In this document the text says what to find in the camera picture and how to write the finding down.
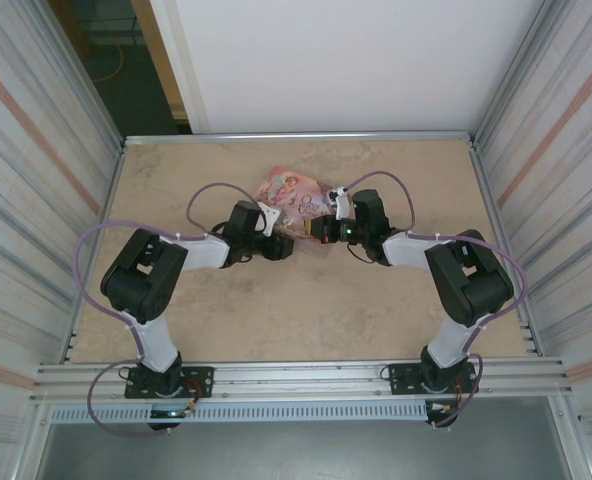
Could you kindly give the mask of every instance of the black mounting plate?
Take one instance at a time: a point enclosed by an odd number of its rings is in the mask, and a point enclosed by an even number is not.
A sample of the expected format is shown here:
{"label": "black mounting plate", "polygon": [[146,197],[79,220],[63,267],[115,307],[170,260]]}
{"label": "black mounting plate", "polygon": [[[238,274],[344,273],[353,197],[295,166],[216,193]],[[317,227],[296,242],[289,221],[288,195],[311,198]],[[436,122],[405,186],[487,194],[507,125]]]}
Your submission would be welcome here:
{"label": "black mounting plate", "polygon": [[141,384],[137,378],[138,375],[139,369],[137,367],[129,369],[127,384],[125,386],[125,398],[194,398],[196,396],[194,392],[195,387],[192,387],[191,390],[187,388],[187,386],[184,385],[184,380],[186,378],[196,380],[200,384],[202,390],[200,398],[209,398],[212,396],[212,387],[214,386],[213,367],[181,367],[181,385],[179,390],[177,390],[177,393],[170,397],[161,397],[153,392],[138,389],[137,385]]}
{"label": "black mounting plate", "polygon": [[471,393],[476,380],[474,365],[467,362],[460,369],[454,381],[442,391],[432,391],[423,382],[419,363],[392,363],[387,365],[389,386],[392,395],[425,395],[428,393],[455,395],[456,381],[460,381],[462,393]]}

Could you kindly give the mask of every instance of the floor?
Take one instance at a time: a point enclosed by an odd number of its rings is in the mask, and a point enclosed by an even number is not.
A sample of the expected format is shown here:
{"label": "floor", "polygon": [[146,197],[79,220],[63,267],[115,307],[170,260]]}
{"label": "floor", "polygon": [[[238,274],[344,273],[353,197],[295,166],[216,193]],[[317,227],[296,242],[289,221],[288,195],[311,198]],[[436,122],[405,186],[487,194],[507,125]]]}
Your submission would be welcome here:
{"label": "floor", "polygon": [[130,439],[57,425],[38,478],[570,479],[551,422],[546,399],[486,399],[450,432],[422,422],[228,423]]}
{"label": "floor", "polygon": [[[147,47],[120,48],[125,55],[124,67],[114,77],[94,85],[121,136],[178,134]],[[108,77],[117,70],[120,53],[115,45],[94,45],[83,64],[92,79]]]}
{"label": "floor", "polygon": [[[347,185],[373,170],[401,176],[415,200],[418,233],[493,235],[463,141],[294,142],[135,145],[127,150],[111,220],[134,220],[168,232],[198,233],[187,224],[189,197],[224,181],[255,192],[275,165]],[[409,223],[400,187],[369,179],[391,224]],[[213,189],[194,217],[212,226],[240,199]],[[104,233],[91,292],[132,232]],[[334,361],[418,358],[445,316],[428,272],[367,265],[343,245],[318,258],[297,251],[281,262],[254,258],[228,269],[183,274],[166,310],[171,337],[187,362]],[[474,350],[487,357],[524,356],[517,317],[507,315],[481,333]],[[136,355],[124,326],[86,306],[71,360],[110,362]]]}

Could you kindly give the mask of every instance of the cable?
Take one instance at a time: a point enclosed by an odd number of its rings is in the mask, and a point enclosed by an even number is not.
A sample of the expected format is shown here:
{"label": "cable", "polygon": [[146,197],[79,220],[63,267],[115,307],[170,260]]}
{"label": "cable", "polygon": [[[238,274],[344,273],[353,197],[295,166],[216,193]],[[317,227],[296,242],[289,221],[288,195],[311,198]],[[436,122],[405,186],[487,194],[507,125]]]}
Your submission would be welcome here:
{"label": "cable", "polygon": [[196,396],[194,397],[194,401],[197,402],[199,399],[203,397],[203,388],[200,386],[198,380],[193,378],[186,378],[183,381],[183,384],[187,387],[187,390],[191,390],[191,385],[193,384],[196,390]]}
{"label": "cable", "polygon": [[218,231],[223,228],[225,225],[227,225],[227,222],[220,222],[217,223],[216,225],[214,225],[212,227],[212,233],[218,233]]}
{"label": "cable", "polygon": [[120,367],[120,369],[118,370],[118,376],[119,376],[120,378],[122,378],[123,380],[129,380],[129,374],[127,374],[126,376],[123,376],[123,375],[122,375],[122,371],[123,371],[123,369],[125,369],[125,368],[127,369],[127,371],[129,371],[129,368],[128,368],[128,367]]}
{"label": "cable", "polygon": [[434,423],[434,427],[436,427],[436,428],[442,427],[443,425],[451,422],[454,418],[456,418],[458,415],[463,413],[465,411],[465,409],[471,403],[472,399],[474,398],[474,394],[478,391],[478,386],[480,385],[480,379],[483,376],[483,357],[481,357],[477,353],[470,353],[468,355],[468,357],[469,358],[476,358],[478,360],[478,375],[476,376],[476,380],[474,381],[474,386],[472,387],[472,393],[469,394],[469,396],[465,399],[463,404],[454,413],[452,413],[449,417],[441,420],[440,422]]}
{"label": "cable", "polygon": [[409,203],[409,211],[410,211],[411,217],[412,217],[411,222],[409,223],[409,226],[405,230],[411,230],[412,228],[414,228],[416,226],[416,209],[414,208],[414,202],[412,200],[412,196],[410,195],[409,190],[407,190],[407,187],[405,186],[403,181],[400,178],[398,178],[396,175],[394,175],[393,173],[386,172],[384,170],[376,170],[375,172],[371,172],[371,173],[367,173],[367,174],[363,175],[358,180],[355,180],[352,183],[350,183],[349,185],[347,185],[346,188],[347,188],[347,190],[351,190],[352,188],[354,188],[356,185],[358,185],[362,181],[368,179],[369,177],[373,177],[375,175],[385,175],[386,177],[392,178],[392,179],[394,179],[394,181],[396,183],[398,183],[398,185],[400,185],[400,188],[403,189],[403,192],[405,192],[405,196],[407,197],[407,203]]}
{"label": "cable", "polygon": [[460,407],[460,402],[463,399],[463,387],[460,380],[454,382],[454,391],[456,392],[456,404]]}
{"label": "cable", "polygon": [[349,253],[351,253],[351,254],[352,254],[352,256],[353,256],[355,259],[357,259],[357,260],[360,260],[361,262],[363,262],[363,263],[366,263],[366,264],[368,264],[368,265],[371,265],[372,263],[374,263],[374,261],[373,261],[373,260],[370,262],[370,261],[368,261],[368,260],[365,260],[364,258],[361,258],[361,257],[359,257],[358,255],[356,255],[356,252],[354,252],[354,251],[353,251],[353,250],[350,248],[350,245],[349,245],[349,243],[347,243],[346,245],[347,245],[347,251],[348,251]]}
{"label": "cable", "polygon": [[116,37],[111,32],[111,30],[109,29],[109,27],[107,27],[107,25],[105,24],[105,22],[103,22],[100,19],[100,17],[96,14],[96,5],[94,5],[93,8],[94,8],[94,14],[96,15],[96,20],[98,20],[98,22],[103,26],[103,28],[105,28],[105,30],[107,30],[107,33],[109,33],[109,36],[112,38],[112,42],[114,43],[114,46],[116,47],[116,49],[118,50],[118,54],[120,55],[120,60],[118,62],[118,67],[116,68],[116,70],[114,70],[112,73],[110,73],[106,77],[92,78],[92,83],[101,83],[101,82],[104,82],[106,80],[110,80],[110,79],[114,78],[125,67],[125,52],[123,51],[123,48],[118,43],[118,40],[116,40]]}
{"label": "cable", "polygon": [[138,360],[122,360],[120,362],[112,363],[106,366],[100,372],[98,372],[98,375],[96,375],[94,380],[92,380],[92,383],[89,386],[89,390],[87,391],[87,413],[89,413],[89,416],[96,425],[105,430],[107,433],[111,433],[112,435],[127,438],[148,438],[166,433],[166,430],[159,430],[156,432],[128,432],[127,430],[123,430],[121,428],[110,427],[109,425],[101,422],[100,419],[94,413],[94,410],[92,409],[92,395],[94,394],[94,387],[96,387],[96,384],[100,380],[100,377],[102,377],[111,369],[116,368],[119,365],[135,365],[138,362]]}
{"label": "cable", "polygon": [[[189,223],[191,223],[195,227],[201,229],[203,231],[203,233],[209,233],[209,231],[205,228],[204,225],[202,225],[202,224],[198,223],[196,220],[192,219],[192,217],[190,215],[190,211],[192,209],[192,206],[194,205],[194,202],[198,198],[198,196],[201,193],[203,193],[205,190],[208,190],[208,189],[213,188],[213,187],[227,187],[227,188],[232,188],[232,189],[236,190],[237,192],[242,193],[253,204],[258,205],[258,202],[256,200],[254,200],[254,197],[252,197],[249,193],[247,193],[245,190],[243,190],[239,186],[234,185],[232,183],[214,182],[214,183],[209,183],[209,184],[205,185],[204,187],[199,188],[198,190],[196,190],[196,193],[194,193],[194,195],[192,196],[192,198],[189,200],[189,203],[187,204],[187,209],[185,210],[185,218],[187,218],[187,221]],[[263,228],[261,230],[259,230],[259,231],[262,232],[267,227],[267,217],[265,217],[265,212],[263,212],[262,209],[260,211],[260,214],[263,217]]]}
{"label": "cable", "polygon": [[429,241],[436,240],[439,242],[440,241],[460,241],[460,242],[473,243],[474,245],[479,245],[481,247],[491,250],[492,252],[499,254],[501,257],[504,257],[509,263],[512,264],[512,266],[514,267],[514,269],[516,270],[516,272],[520,276],[520,280],[522,283],[520,295],[518,295],[518,297],[516,297],[516,299],[509,306],[499,310],[496,313],[493,313],[489,317],[482,320],[478,324],[478,328],[471,334],[471,336],[467,340],[467,343],[465,343],[465,346],[463,347],[463,352],[469,351],[469,347],[471,347],[474,340],[476,340],[476,337],[480,333],[480,329],[482,327],[487,325],[492,320],[496,320],[497,318],[502,317],[503,315],[511,312],[512,310],[517,308],[518,305],[523,303],[525,301],[525,298],[527,298],[527,293],[529,292],[529,280],[527,279],[527,273],[525,272],[523,267],[520,265],[520,263],[518,263],[518,260],[516,260],[514,257],[512,257],[505,250],[498,248],[496,245],[492,245],[491,243],[487,243],[487,242],[485,242],[483,240],[479,240],[477,238],[465,237],[463,235],[417,235],[415,233],[408,232],[407,236],[409,238],[412,238],[415,240],[426,240],[426,241],[427,240],[429,240]]}
{"label": "cable", "polygon": [[385,371],[385,369],[389,367],[389,365],[385,365],[383,368],[380,369],[380,373],[378,374],[378,376],[380,377],[381,380],[385,380],[386,382],[389,382],[389,378],[383,378],[383,372]]}

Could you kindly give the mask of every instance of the aluminum frame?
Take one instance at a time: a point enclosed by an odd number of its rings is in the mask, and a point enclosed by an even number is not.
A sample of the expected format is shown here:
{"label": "aluminum frame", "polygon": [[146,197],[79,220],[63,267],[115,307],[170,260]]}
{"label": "aluminum frame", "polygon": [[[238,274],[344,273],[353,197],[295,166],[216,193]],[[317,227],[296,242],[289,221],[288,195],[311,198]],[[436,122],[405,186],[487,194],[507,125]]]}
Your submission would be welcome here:
{"label": "aluminum frame", "polygon": [[[280,401],[363,401],[395,398],[428,400],[453,395],[391,394],[389,381],[379,378],[390,363],[414,360],[344,362],[188,363],[214,367],[212,397],[203,403]],[[31,405],[85,403],[89,385],[107,364],[44,365],[38,372]],[[101,377],[94,390],[94,404],[152,403],[124,398],[125,381],[118,369]],[[485,375],[477,398],[549,397],[571,395],[562,361],[552,357],[507,357],[485,360]],[[157,404],[177,404],[178,399],[157,399]]]}
{"label": "aluminum frame", "polygon": [[[356,132],[356,133],[295,133],[250,135],[195,135],[170,137],[128,137],[126,149],[131,145],[179,143],[247,143],[287,141],[401,141],[401,140],[464,140],[470,147],[470,158],[477,175],[479,188],[492,228],[499,245],[508,247],[500,216],[493,202],[489,185],[482,169],[478,152],[473,148],[467,132]],[[110,188],[105,212],[109,211],[119,173]],[[92,252],[92,262],[100,245],[98,239]],[[78,326],[80,309],[73,325]],[[533,348],[538,348],[537,331],[529,330],[531,308],[519,310],[521,327],[528,348],[533,336]],[[418,360],[357,361],[357,362],[290,362],[290,363],[219,363],[212,364],[220,377],[214,385],[214,396],[203,399],[206,403],[236,404],[245,401],[389,401],[395,398],[445,398],[435,395],[394,397],[388,383],[378,378],[387,363],[415,363]],[[44,365],[41,367],[36,388],[30,398],[25,441],[20,445],[17,475],[14,478],[34,478],[45,447],[51,418],[59,405],[81,405],[86,401],[89,384],[95,374],[106,365]],[[94,394],[94,405],[126,404],[123,397],[124,381],[117,371],[108,372],[101,379]],[[485,375],[477,398],[544,396],[550,399],[552,415],[573,478],[592,479],[591,458],[588,459],[586,438],[578,425],[570,423],[573,409],[568,401],[572,394],[562,361],[553,357],[488,358]],[[148,403],[129,400],[127,403]],[[157,400],[156,404],[174,403]]]}
{"label": "aluminum frame", "polygon": [[[105,196],[105,205],[103,206],[103,210],[98,216],[99,223],[105,222],[109,218],[109,213],[111,211],[111,206],[114,203],[114,197],[116,196],[116,188],[118,187],[118,181],[120,180],[120,174],[123,171],[124,163],[125,151],[123,150],[122,152],[119,152],[118,160],[116,162],[116,168],[114,169],[114,174],[112,175],[112,179],[109,182],[109,187],[107,188],[107,195]],[[98,253],[100,251],[100,245],[102,243],[104,234],[105,231],[100,230],[98,233],[96,233],[96,235],[93,236],[91,240],[92,247],[89,254],[89,260],[87,266],[83,271],[82,278],[83,285],[85,286],[85,288],[89,287],[89,282],[91,281],[91,276],[94,272],[94,266],[96,265],[96,261],[98,259]],[[60,363],[69,360],[67,354],[69,352],[69,349],[72,348],[76,342],[76,334],[78,332],[78,327],[80,326],[84,306],[85,301],[83,300],[82,295],[78,294],[78,297],[76,298],[76,303],[74,305],[74,308],[72,309],[72,316],[70,319],[71,329],[69,335],[67,335],[67,338],[63,342],[63,345],[61,347]]]}

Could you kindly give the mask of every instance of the corrugated metal wall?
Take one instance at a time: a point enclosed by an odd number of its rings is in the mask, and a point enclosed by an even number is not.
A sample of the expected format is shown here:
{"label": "corrugated metal wall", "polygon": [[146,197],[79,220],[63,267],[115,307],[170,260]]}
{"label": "corrugated metal wall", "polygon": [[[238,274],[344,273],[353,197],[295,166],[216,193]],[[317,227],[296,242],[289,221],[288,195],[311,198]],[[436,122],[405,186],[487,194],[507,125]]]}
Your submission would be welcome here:
{"label": "corrugated metal wall", "polygon": [[0,476],[40,362],[56,363],[76,290],[69,256],[97,223],[118,133],[42,2],[0,0]]}
{"label": "corrugated metal wall", "polygon": [[592,0],[565,2],[531,54],[482,162],[592,442]]}

